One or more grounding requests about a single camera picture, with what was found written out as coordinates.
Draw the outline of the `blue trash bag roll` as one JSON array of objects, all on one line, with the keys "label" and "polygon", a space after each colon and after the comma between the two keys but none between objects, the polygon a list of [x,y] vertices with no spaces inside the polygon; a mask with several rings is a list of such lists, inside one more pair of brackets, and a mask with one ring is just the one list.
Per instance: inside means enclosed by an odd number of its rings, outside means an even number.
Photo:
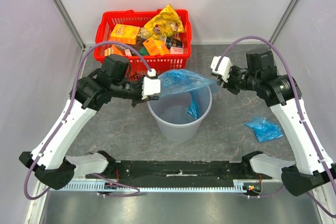
[{"label": "blue trash bag roll", "polygon": [[281,127],[265,117],[254,116],[245,126],[253,130],[258,143],[268,142],[283,137]]}]

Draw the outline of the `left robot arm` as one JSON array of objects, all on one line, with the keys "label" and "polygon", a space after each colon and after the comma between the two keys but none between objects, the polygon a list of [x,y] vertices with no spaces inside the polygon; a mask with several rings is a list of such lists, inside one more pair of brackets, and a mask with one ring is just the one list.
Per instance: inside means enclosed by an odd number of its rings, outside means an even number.
[{"label": "left robot arm", "polygon": [[131,105],[150,100],[160,91],[160,81],[151,69],[138,80],[130,79],[131,64],[120,55],[105,58],[102,66],[77,79],[60,117],[31,152],[22,152],[20,162],[28,174],[48,188],[59,190],[74,178],[100,174],[110,178],[115,174],[115,159],[105,151],[84,156],[66,153],[88,121],[113,98],[131,100]]}]

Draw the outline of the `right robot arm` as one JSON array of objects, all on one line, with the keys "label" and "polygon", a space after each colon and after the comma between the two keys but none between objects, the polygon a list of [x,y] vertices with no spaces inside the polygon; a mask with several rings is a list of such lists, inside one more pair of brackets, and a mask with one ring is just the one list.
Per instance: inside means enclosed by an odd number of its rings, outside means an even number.
[{"label": "right robot arm", "polygon": [[301,91],[288,75],[279,75],[269,49],[246,53],[247,68],[232,64],[228,57],[214,57],[211,69],[221,87],[233,94],[255,91],[278,119],[294,153],[294,161],[273,158],[261,151],[242,158],[241,174],[248,179],[264,174],[279,179],[293,196],[300,196],[330,182],[335,163],[323,149],[306,114]]}]

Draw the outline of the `grey plastic trash bin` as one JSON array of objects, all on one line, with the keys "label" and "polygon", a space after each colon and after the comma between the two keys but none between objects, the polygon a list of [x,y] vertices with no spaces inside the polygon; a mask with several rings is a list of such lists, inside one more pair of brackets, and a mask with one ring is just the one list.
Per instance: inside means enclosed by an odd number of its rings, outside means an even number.
[{"label": "grey plastic trash bin", "polygon": [[[198,119],[187,112],[192,98],[195,98],[198,105]],[[164,137],[170,141],[184,142],[196,134],[201,122],[211,110],[212,101],[210,87],[204,87],[195,90],[194,95],[185,92],[149,101],[148,108]]]}]

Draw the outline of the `torn blue trash bag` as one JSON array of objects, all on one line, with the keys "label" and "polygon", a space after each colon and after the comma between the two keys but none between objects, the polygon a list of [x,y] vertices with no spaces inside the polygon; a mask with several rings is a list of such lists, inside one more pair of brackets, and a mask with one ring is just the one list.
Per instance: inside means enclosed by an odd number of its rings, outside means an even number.
[{"label": "torn blue trash bag", "polygon": [[164,72],[159,76],[159,80],[161,82],[160,98],[187,92],[191,95],[191,102],[187,113],[194,119],[200,117],[200,105],[196,101],[196,91],[206,87],[209,87],[213,92],[219,90],[219,86],[215,80],[186,69],[175,69]]}]

